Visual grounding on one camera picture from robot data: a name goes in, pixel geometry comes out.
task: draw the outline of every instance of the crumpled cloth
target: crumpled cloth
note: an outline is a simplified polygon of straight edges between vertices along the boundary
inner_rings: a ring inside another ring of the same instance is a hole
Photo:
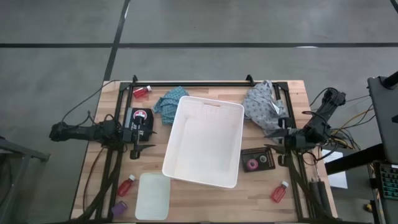
[[[154,111],[162,115],[163,124],[173,124],[178,103],[183,96],[189,96],[189,94],[182,87],[178,86],[168,91],[163,97],[160,97],[154,106]]]
[[[245,118],[252,119],[258,124],[267,136],[279,129],[278,119],[288,117],[282,100],[272,97],[272,83],[266,80],[248,90],[242,105]]]

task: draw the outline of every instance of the white bottle cap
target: white bottle cap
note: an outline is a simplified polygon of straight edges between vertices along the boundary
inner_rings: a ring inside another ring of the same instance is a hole
[[[282,185],[285,186],[286,188],[289,186],[289,183],[286,181],[282,181]]]

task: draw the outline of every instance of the wooden tabletop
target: wooden tabletop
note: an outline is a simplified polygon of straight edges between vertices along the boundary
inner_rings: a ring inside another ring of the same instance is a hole
[[[310,110],[304,82],[283,81],[289,84],[290,99],[294,109],[294,116],[298,128],[302,128],[310,119],[309,115],[302,114],[302,111]],[[143,98],[133,99],[132,107],[152,108],[157,100],[164,96],[170,87],[152,87],[150,94]],[[214,100],[242,103],[242,100],[250,87],[186,87],[190,96],[209,98]],[[106,114],[114,113],[116,100],[118,97],[119,82],[111,83],[103,88],[98,103],[95,121],[104,120]],[[126,96],[123,98],[123,108],[126,104]],[[123,156],[122,169],[119,184],[127,179],[130,174],[139,176],[145,172],[161,172],[162,164],[169,140],[171,126],[164,126],[161,116],[154,114],[154,131],[148,144],[156,144],[155,147],[145,149],[141,153],[141,158],[131,160],[127,152]],[[264,138],[261,128],[252,121],[245,121],[243,127],[242,149],[262,147],[265,143],[271,143]],[[72,210],[72,218],[82,214],[83,189],[85,187],[88,173],[101,146],[96,142],[90,142],[80,177],[75,203]],[[86,194],[86,206],[90,204],[100,189],[103,167],[106,157],[106,150],[102,152],[90,179]],[[276,169],[261,172],[244,173],[241,165],[239,166],[238,184],[233,189],[224,189],[207,185],[194,184],[181,180],[171,181],[170,208],[169,215],[165,222],[294,222],[297,216],[294,207],[292,188],[287,189],[285,197],[280,203],[274,203],[270,199],[272,191],[284,180],[290,183],[289,170],[281,167],[277,163],[277,154],[274,152]],[[323,161],[318,163],[318,169],[322,180],[326,184],[329,201],[333,216],[337,217],[335,203],[331,194],[329,181]],[[307,175],[316,177],[314,166],[306,165]],[[134,183],[134,187],[123,198],[117,197],[116,202],[123,200],[128,210],[121,217],[114,218],[114,222],[137,222],[135,218],[135,208],[137,200],[139,180]],[[106,216],[107,201],[106,196],[103,216]],[[300,191],[303,212],[307,213],[305,197]]]

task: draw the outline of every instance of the bin handle cutout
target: bin handle cutout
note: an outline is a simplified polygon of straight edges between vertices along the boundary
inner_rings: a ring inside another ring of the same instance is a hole
[[[210,107],[216,107],[219,108],[221,105],[215,104],[215,103],[203,103],[205,106],[210,106]]]

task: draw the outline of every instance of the red pill bottle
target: red pill bottle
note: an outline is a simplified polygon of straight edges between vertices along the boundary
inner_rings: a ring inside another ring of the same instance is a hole
[[[285,196],[286,194],[286,188],[289,186],[289,184],[286,181],[282,181],[281,185],[279,187],[277,187],[274,192],[271,195],[271,199],[276,202],[279,203],[282,198]]]
[[[136,177],[133,175],[130,175],[130,177],[123,181],[123,183],[119,186],[118,188],[118,196],[123,197],[127,194],[127,192],[130,190],[132,183],[134,183]]]
[[[147,87],[142,87],[139,89],[136,89],[132,92],[135,98],[140,98],[142,96],[145,96],[147,93],[149,93],[152,90],[150,86]]]

